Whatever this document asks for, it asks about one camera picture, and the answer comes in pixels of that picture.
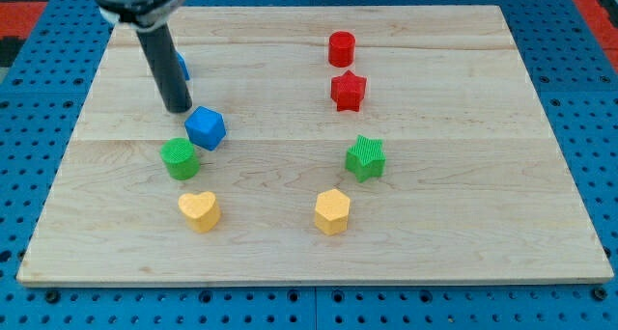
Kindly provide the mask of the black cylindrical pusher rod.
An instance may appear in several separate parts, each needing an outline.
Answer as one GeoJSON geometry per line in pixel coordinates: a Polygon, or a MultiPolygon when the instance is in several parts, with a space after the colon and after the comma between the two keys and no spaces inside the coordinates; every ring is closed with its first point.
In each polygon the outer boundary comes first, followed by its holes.
{"type": "Polygon", "coordinates": [[[164,24],[151,32],[138,32],[137,37],[166,110],[170,113],[188,111],[192,99],[168,26],[164,24]]]}

